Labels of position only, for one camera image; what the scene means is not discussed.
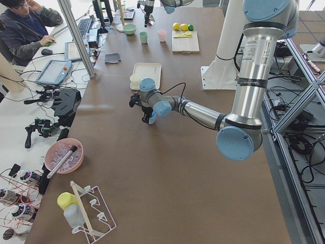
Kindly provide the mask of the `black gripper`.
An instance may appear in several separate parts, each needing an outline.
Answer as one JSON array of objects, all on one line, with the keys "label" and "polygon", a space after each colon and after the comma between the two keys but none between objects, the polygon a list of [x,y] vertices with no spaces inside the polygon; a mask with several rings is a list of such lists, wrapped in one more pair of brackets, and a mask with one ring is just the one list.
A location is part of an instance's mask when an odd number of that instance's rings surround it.
[{"label": "black gripper", "polygon": [[144,116],[142,117],[142,122],[148,124],[149,120],[150,120],[150,116],[153,113],[153,109],[152,109],[152,107],[146,107],[144,105],[142,105],[141,108],[142,108],[142,111],[144,112]]},{"label": "black gripper", "polygon": [[145,5],[144,11],[145,11],[146,15],[145,15],[144,27],[147,27],[147,25],[148,25],[149,15],[153,12],[153,8],[154,8],[154,6]]}]

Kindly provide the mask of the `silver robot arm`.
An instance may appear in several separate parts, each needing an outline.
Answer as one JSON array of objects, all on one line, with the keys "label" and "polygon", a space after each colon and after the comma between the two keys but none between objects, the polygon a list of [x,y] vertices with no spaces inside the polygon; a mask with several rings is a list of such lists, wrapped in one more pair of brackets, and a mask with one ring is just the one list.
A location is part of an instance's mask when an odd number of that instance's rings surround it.
[{"label": "silver robot arm", "polygon": [[[162,3],[167,14],[173,13],[176,7],[186,6],[192,3],[192,1],[190,0],[162,0],[160,2]],[[147,27],[149,23],[149,17],[153,13],[153,9],[154,9],[154,0],[145,0],[144,1],[144,12],[145,12],[144,27]]]},{"label": "silver robot arm", "polygon": [[203,68],[201,77],[209,88],[236,90],[231,113],[219,113],[183,95],[168,96],[155,87],[152,78],[140,81],[129,105],[142,108],[142,120],[147,124],[154,123],[157,116],[179,112],[216,130],[216,145],[226,158],[249,158],[263,140],[259,111],[276,43],[296,34],[298,18],[298,1],[229,2],[215,60]]}]

